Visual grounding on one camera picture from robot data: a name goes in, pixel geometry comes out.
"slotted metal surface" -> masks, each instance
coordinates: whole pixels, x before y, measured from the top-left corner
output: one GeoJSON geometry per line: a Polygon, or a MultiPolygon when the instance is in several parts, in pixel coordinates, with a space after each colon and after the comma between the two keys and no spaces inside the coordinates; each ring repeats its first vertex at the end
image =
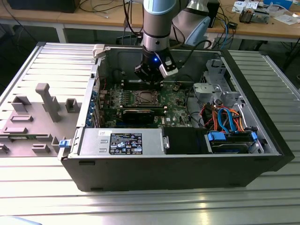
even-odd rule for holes
{"type": "Polygon", "coordinates": [[[76,98],[81,103],[90,70],[95,64],[93,47],[57,43],[36,47],[15,86],[0,106],[0,129],[13,110],[10,102],[16,95],[26,95],[31,102],[42,102],[40,95],[35,92],[38,83],[48,83],[50,94],[56,96],[58,102],[64,103],[67,98],[76,98]]]}
{"type": "Polygon", "coordinates": [[[230,54],[289,147],[300,150],[300,93],[268,56],[246,51],[230,54]]]}
{"type": "MultiPolygon", "coordinates": [[[[256,61],[266,62],[261,56],[256,61]]],[[[275,87],[284,87],[278,79],[275,87]]],[[[285,110],[300,106],[293,99],[287,102],[297,103],[294,106],[284,99],[279,105],[272,98],[261,102],[271,116],[289,115],[285,110]]],[[[276,124],[287,137],[292,128],[297,129],[294,122],[276,124]]],[[[287,141],[296,156],[291,163],[278,172],[263,174],[244,188],[85,193],[77,189],[55,157],[0,158],[0,215],[21,216],[44,225],[300,224],[300,141],[295,138],[291,136],[287,141]]]]}

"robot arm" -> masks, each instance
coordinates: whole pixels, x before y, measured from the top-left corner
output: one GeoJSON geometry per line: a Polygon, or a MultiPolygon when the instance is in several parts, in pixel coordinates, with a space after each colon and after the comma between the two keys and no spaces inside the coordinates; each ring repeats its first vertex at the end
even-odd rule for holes
{"type": "Polygon", "coordinates": [[[178,73],[169,51],[173,18],[183,9],[197,14],[203,0],[144,0],[142,62],[135,73],[145,82],[157,83],[178,73]]]}

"white label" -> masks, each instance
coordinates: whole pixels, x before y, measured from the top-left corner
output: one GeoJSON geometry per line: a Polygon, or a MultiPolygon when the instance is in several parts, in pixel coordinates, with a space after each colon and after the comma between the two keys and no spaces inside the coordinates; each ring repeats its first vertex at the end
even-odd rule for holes
{"type": "Polygon", "coordinates": [[[111,130],[99,130],[98,136],[110,136],[112,132],[111,130]]]}
{"type": "Polygon", "coordinates": [[[27,137],[9,137],[10,139],[17,140],[17,139],[27,139],[27,137]]]}

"workbench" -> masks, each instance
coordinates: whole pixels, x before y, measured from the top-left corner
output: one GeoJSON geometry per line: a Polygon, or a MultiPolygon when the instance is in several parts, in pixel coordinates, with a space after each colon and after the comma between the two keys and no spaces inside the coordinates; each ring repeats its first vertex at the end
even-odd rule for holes
{"type": "MultiPolygon", "coordinates": [[[[93,4],[99,4],[101,0],[93,0],[93,4]]],[[[229,20],[238,24],[236,39],[250,39],[250,40],[265,40],[265,41],[283,41],[296,42],[300,37],[300,24],[286,25],[273,18],[268,24],[263,23],[240,23],[239,14],[231,13],[232,4],[234,0],[221,0],[225,15],[229,20]]],[[[121,1],[115,1],[108,6],[100,6],[97,9],[103,10],[116,5],[120,5],[121,1]]],[[[83,4],[84,9],[91,10],[90,4],[87,2],[83,4]]],[[[59,41],[61,43],[68,42],[65,29],[88,29],[88,30],[118,30],[123,31],[124,12],[123,7],[117,7],[108,11],[109,18],[101,17],[95,13],[84,12],[77,9],[75,13],[60,13],[60,12],[44,12],[31,10],[12,10],[7,4],[7,8],[22,24],[27,26],[41,26],[53,27],[57,31],[59,41]]],[[[300,7],[292,6],[291,10],[299,10],[300,7]]],[[[17,24],[5,8],[0,5],[0,23],[2,24],[17,24]]],[[[133,4],[133,18],[132,26],[135,31],[139,31],[143,24],[142,6],[140,4],[133,4]]],[[[216,21],[213,28],[208,28],[206,36],[209,40],[214,40],[220,37],[224,29],[220,21],[216,21]]]]}
{"type": "MultiPolygon", "coordinates": [[[[35,47],[0,97],[0,128],[17,94],[42,102],[35,92],[39,82],[49,83],[59,102],[67,98],[83,102],[95,64],[93,47],[60,43],[35,47]]],[[[270,61],[258,52],[230,53],[238,65],[270,61]]],[[[274,72],[245,68],[243,74],[295,155],[281,170],[264,173],[247,187],[81,192],[57,157],[0,157],[0,216],[19,216],[43,225],[299,224],[300,94],[277,67],[274,72]]]]}

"floor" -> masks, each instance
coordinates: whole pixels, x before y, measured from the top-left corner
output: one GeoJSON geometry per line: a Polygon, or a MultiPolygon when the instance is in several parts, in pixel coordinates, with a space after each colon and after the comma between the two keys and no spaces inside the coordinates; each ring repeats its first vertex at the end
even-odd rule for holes
{"type": "MultiPolygon", "coordinates": [[[[56,31],[53,28],[45,27],[25,27],[38,41],[58,42],[56,31]]],[[[35,42],[30,38],[25,30],[20,26],[14,26],[15,35],[12,37],[5,35],[1,37],[3,31],[0,27],[0,93],[9,84],[10,80],[22,66],[35,42]]],[[[115,44],[116,38],[122,36],[121,31],[97,31],[97,35],[92,30],[68,29],[67,36],[70,43],[105,43],[115,44]]],[[[241,50],[252,50],[256,41],[243,41],[241,50]]],[[[281,67],[286,59],[288,50],[280,42],[269,42],[263,44],[261,51],[266,52],[272,60],[281,67]]],[[[286,76],[297,87],[300,83],[296,80],[296,75],[300,74],[299,56],[285,72],[286,76]]]]}

